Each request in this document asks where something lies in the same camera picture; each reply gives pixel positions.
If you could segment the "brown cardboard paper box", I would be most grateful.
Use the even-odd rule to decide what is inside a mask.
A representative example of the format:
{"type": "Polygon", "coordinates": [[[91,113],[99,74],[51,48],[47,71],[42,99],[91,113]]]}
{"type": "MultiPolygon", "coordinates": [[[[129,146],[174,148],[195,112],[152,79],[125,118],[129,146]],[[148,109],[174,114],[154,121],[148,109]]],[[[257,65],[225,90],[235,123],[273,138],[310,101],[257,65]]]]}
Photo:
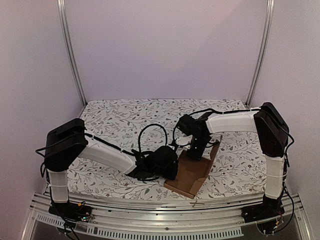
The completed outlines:
{"type": "Polygon", "coordinates": [[[178,171],[174,180],[165,180],[164,187],[189,199],[194,199],[207,179],[217,155],[222,136],[213,143],[209,157],[193,160],[183,150],[178,158],[178,171]]]}

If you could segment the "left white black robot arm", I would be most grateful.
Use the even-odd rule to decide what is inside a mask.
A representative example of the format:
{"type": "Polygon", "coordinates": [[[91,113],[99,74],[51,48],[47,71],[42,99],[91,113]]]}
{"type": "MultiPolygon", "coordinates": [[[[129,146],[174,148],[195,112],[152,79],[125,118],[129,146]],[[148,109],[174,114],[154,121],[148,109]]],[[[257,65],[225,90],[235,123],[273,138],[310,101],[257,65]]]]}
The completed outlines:
{"type": "Polygon", "coordinates": [[[63,217],[75,211],[69,202],[67,171],[77,158],[98,162],[139,181],[153,181],[155,177],[174,180],[179,166],[176,151],[167,144],[155,151],[127,151],[88,132],[80,118],[51,130],[45,147],[36,153],[44,158],[51,199],[63,217]]]}

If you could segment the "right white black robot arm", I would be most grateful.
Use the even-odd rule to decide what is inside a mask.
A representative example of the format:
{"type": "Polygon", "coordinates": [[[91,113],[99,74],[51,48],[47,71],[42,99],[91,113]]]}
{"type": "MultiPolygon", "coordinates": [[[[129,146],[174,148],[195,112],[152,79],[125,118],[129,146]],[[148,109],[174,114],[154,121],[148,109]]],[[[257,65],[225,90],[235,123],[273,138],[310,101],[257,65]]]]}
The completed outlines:
{"type": "Polygon", "coordinates": [[[199,110],[198,114],[198,118],[193,118],[192,114],[179,118],[174,128],[184,136],[174,137],[173,146],[186,148],[191,159],[199,160],[212,135],[228,132],[256,133],[266,160],[264,195],[268,198],[259,206],[258,213],[262,218],[269,218],[278,210],[275,200],[283,194],[287,168],[290,166],[288,148],[295,142],[281,114],[270,102],[256,108],[224,112],[208,108],[199,110]]]}

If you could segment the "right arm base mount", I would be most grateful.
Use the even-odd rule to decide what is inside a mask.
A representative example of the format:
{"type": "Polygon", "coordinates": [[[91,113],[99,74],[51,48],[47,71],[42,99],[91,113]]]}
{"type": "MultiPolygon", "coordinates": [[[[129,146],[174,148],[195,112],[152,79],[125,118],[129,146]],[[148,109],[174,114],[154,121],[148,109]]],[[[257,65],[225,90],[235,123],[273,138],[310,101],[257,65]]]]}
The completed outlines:
{"type": "Polygon", "coordinates": [[[284,213],[285,210],[280,197],[273,199],[265,195],[262,198],[262,203],[246,206],[241,209],[241,216],[245,223],[273,218],[284,213]]]}

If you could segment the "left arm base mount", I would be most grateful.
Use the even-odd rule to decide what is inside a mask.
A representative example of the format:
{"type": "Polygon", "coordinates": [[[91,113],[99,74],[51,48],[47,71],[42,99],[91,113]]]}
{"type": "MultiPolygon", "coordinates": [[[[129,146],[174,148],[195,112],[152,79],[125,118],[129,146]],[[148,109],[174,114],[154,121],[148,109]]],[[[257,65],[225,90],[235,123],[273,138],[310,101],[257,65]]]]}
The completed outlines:
{"type": "Polygon", "coordinates": [[[63,220],[71,222],[87,222],[92,218],[92,210],[93,208],[86,205],[85,201],[80,203],[73,203],[70,201],[57,203],[52,200],[48,212],[63,220]]]}

